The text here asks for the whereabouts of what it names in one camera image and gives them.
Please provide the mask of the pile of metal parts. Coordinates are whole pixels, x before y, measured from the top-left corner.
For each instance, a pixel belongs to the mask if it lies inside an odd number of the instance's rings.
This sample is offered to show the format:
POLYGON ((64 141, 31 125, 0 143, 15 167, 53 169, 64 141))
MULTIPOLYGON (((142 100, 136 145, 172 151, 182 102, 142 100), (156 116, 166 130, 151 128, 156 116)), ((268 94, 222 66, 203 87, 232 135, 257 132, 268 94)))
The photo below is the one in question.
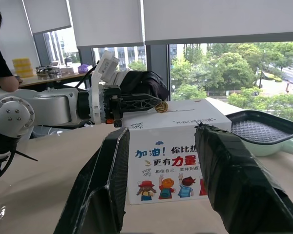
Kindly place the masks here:
POLYGON ((38 76, 38 78, 41 78, 41 79, 53 79, 53 78, 59 78, 62 74, 59 67, 47 65, 47 66, 37 67, 36 75, 38 76))

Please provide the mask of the yellow stacked containers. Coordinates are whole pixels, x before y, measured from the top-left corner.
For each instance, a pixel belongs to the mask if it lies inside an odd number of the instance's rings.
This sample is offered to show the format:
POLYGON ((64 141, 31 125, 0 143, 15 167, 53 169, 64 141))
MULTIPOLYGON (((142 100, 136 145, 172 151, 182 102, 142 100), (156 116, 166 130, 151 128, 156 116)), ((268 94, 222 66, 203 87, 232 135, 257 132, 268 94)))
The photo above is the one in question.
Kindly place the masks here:
POLYGON ((17 76, 30 78, 34 76, 32 64, 29 58, 15 58, 12 60, 17 76))

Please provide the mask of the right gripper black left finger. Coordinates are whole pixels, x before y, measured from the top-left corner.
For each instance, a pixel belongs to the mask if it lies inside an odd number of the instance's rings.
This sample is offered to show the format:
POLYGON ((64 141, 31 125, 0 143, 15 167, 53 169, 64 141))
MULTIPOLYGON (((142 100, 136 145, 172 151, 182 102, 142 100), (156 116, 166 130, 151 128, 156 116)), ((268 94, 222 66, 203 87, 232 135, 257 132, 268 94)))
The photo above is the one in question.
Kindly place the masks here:
POLYGON ((120 234, 125 215, 130 132, 109 133, 78 173, 53 234, 120 234))

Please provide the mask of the black cloth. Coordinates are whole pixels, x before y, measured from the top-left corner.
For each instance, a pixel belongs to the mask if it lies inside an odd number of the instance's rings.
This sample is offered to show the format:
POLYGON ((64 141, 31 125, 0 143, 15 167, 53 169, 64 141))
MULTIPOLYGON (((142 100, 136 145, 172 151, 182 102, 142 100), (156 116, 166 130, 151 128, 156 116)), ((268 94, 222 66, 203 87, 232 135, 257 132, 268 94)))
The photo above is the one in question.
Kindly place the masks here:
POLYGON ((169 90, 162 78, 152 71, 129 71, 120 85, 122 94, 149 94, 165 101, 169 90))

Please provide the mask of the mint green grill pan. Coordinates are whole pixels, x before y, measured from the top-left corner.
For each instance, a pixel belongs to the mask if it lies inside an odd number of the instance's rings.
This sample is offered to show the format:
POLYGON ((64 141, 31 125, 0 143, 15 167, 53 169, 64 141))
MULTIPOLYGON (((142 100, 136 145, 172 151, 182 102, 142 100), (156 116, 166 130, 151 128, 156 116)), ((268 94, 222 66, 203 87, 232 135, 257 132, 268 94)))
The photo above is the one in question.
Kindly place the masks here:
POLYGON ((243 110, 228 114, 231 132, 238 136, 255 156, 277 152, 293 155, 293 122, 265 112, 243 110))

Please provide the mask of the white cartoon-printed slot box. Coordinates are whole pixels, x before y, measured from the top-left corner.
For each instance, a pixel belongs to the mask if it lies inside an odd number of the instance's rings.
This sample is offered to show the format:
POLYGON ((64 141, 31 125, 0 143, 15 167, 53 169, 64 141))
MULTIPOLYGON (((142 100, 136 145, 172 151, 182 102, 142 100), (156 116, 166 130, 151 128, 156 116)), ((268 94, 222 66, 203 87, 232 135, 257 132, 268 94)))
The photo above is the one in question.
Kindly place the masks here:
POLYGON ((163 113, 151 109, 124 115, 130 131, 130 204, 207 197, 195 147, 200 123, 231 128, 231 121, 206 99, 170 101, 163 113))

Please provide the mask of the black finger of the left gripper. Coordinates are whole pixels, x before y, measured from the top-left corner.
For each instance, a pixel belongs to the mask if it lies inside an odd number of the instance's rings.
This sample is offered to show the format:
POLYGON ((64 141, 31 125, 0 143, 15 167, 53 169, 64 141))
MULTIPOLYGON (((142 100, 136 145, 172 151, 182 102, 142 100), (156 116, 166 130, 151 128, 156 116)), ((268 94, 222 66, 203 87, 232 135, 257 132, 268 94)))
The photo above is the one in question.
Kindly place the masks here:
POLYGON ((126 94, 121 95, 121 111, 139 112, 147 111, 160 104, 162 100, 149 94, 126 94))

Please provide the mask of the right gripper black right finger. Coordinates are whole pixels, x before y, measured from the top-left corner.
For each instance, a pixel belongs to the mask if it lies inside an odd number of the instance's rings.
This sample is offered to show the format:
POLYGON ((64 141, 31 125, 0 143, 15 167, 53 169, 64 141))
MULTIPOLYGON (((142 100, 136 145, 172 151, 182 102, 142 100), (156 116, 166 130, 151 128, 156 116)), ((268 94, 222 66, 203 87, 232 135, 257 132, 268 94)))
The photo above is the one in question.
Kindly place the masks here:
POLYGON ((242 140, 196 126, 195 147, 212 208, 229 234, 293 234, 293 203, 242 140))

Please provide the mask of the purple bag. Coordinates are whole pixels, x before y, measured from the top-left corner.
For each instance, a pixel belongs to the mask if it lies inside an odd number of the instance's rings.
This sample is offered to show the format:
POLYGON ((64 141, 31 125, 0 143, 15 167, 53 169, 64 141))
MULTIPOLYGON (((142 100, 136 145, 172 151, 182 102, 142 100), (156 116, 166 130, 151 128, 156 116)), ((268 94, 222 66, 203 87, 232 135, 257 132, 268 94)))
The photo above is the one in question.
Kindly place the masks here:
POLYGON ((92 65, 88 65, 88 64, 81 64, 80 66, 78 66, 78 73, 79 74, 86 74, 88 71, 90 71, 93 68, 92 65))

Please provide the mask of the wooden background table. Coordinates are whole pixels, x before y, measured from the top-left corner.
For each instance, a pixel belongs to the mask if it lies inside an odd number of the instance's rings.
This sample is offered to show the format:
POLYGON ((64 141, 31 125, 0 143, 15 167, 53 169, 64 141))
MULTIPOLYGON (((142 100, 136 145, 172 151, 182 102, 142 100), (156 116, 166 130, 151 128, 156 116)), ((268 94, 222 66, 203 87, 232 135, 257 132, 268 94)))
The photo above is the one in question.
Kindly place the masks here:
POLYGON ((29 78, 22 78, 22 83, 20 83, 20 88, 30 87, 30 86, 36 86, 40 84, 46 84, 46 83, 71 83, 71 82, 79 82, 82 77, 84 77, 85 74, 72 74, 72 75, 65 75, 65 76, 59 76, 55 78, 41 78, 37 75, 34 75, 33 77, 29 78))

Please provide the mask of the white roller blind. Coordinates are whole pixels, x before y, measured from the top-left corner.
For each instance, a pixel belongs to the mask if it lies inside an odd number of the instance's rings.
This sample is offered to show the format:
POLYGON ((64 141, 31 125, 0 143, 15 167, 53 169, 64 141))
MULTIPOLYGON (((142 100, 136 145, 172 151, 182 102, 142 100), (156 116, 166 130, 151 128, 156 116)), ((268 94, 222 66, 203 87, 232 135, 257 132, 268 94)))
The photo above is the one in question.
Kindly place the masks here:
POLYGON ((68 0, 76 45, 142 46, 140 0, 68 0))
POLYGON ((144 0, 145 43, 293 41, 293 0, 144 0))
POLYGON ((71 27, 67 0, 23 0, 33 34, 71 27))

